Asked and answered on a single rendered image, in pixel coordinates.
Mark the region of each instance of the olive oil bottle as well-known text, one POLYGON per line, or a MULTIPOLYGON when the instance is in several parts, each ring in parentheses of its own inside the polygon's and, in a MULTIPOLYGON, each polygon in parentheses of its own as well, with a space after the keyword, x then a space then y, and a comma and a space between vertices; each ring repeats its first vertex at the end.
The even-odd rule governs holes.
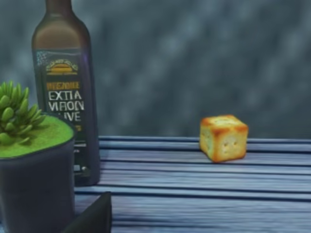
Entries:
POLYGON ((45 1, 46 13, 32 38, 38 104, 75 125, 75 185, 94 185, 100 155, 89 32, 71 0, 45 1))

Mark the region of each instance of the dark gray pot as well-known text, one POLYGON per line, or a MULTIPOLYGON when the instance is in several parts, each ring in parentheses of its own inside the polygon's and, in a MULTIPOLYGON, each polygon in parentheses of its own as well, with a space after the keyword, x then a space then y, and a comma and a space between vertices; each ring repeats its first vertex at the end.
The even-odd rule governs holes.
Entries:
MULTIPOLYGON (((76 134, 70 122, 48 115, 76 134)), ((0 159, 0 213, 6 233, 59 233, 74 219, 75 134, 52 148, 0 159)))

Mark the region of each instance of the gray background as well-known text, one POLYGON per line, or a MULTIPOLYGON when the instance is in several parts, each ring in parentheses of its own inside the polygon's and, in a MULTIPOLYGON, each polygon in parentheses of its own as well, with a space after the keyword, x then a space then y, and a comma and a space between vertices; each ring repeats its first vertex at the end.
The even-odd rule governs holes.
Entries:
MULTIPOLYGON (((101 135, 311 138, 311 0, 73 0, 89 28, 101 135)), ((44 0, 0 0, 0 80, 29 86, 44 0)))

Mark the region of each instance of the green succulent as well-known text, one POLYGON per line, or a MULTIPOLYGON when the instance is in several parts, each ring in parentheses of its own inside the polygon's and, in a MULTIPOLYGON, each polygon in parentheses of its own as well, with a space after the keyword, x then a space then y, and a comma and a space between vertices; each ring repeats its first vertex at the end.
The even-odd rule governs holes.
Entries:
POLYGON ((43 122, 45 115, 38 105, 29 108, 28 95, 29 89, 22 91, 20 84, 0 85, 0 145, 29 142, 31 130, 43 122))

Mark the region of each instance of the bottle label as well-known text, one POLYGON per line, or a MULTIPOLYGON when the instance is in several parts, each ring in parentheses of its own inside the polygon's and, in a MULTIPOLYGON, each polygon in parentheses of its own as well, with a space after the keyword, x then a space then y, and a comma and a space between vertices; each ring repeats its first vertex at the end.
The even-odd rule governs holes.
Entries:
POLYGON ((43 111, 62 115, 77 130, 74 145, 74 172, 87 176, 87 139, 85 118, 85 92, 83 76, 87 74, 83 66, 81 50, 36 50, 35 72, 37 88, 42 88, 40 106, 43 111))

